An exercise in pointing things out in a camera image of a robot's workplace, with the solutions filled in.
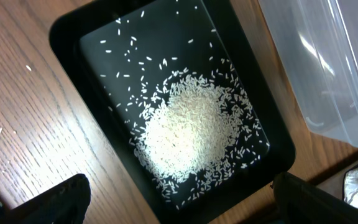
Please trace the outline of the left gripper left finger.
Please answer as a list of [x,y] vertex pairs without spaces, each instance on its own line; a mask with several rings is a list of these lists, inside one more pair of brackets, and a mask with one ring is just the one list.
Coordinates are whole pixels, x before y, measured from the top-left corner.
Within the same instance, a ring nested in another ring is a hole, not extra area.
[[83,224],[90,201],[88,178],[76,174],[9,211],[0,218],[0,223]]

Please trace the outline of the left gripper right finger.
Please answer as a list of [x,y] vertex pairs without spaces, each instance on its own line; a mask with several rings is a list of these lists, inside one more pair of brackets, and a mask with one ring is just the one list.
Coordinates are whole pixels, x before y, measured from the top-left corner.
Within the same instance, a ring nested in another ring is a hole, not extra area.
[[273,194],[284,223],[358,224],[357,208],[288,172],[275,176]]

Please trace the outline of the pile of white rice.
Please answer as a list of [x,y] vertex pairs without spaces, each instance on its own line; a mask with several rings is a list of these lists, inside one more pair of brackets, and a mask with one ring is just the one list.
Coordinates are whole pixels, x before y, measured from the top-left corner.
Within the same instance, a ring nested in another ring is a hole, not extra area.
[[125,149],[163,201],[199,201],[270,142],[205,1],[154,1],[80,39]]

